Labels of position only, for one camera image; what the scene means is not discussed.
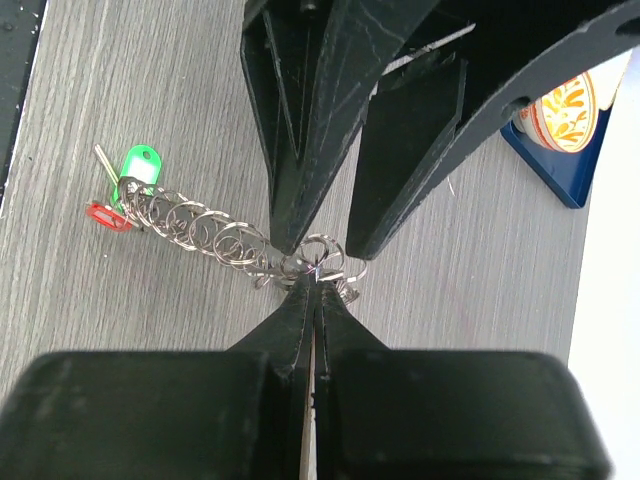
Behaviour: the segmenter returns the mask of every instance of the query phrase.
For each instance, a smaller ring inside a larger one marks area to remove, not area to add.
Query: red plastic tag
[[[126,217],[98,202],[93,202],[89,205],[86,213],[88,217],[93,218],[100,225],[110,228],[114,232],[127,232],[133,226]]]

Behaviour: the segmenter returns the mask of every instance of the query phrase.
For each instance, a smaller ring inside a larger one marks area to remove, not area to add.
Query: metal chain
[[[118,193],[118,204],[130,222],[153,229],[186,251],[198,251],[245,273],[255,279],[255,288],[273,283],[288,290],[300,275],[315,274],[320,282],[334,283],[346,304],[360,295],[353,284],[364,277],[367,263],[358,260],[360,270],[347,275],[344,249],[327,235],[309,235],[293,255],[285,255],[253,225],[181,193],[143,184],[133,177],[120,178]],[[312,245],[320,249],[313,259],[306,251]]]

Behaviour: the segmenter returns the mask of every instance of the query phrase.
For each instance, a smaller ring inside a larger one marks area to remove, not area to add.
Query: key tag
[[[133,177],[141,183],[155,185],[162,170],[160,155],[148,145],[136,145],[127,154],[120,177]],[[118,205],[118,187],[113,191],[111,204]]]
[[[88,217],[114,232],[128,232],[133,226],[126,217],[99,202],[92,202],[85,212]]]

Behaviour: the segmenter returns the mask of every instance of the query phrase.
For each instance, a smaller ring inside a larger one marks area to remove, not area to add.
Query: wood grain surface
[[[268,231],[242,13],[243,0],[51,0],[0,220],[0,397],[43,352],[224,349],[279,304],[210,258],[83,213],[111,190],[92,145],[120,166],[146,143],[161,184]],[[354,153],[312,231],[344,240]],[[371,264],[354,314],[393,347],[566,360],[587,210],[566,209],[497,134],[449,181]]]

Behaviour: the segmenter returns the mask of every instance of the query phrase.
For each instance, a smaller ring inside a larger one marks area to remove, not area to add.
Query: green plastic tag
[[[136,145],[127,154],[120,177],[133,177],[140,183],[155,185],[162,170],[162,159],[158,152],[148,145]],[[113,205],[118,201],[118,189],[113,191]]]

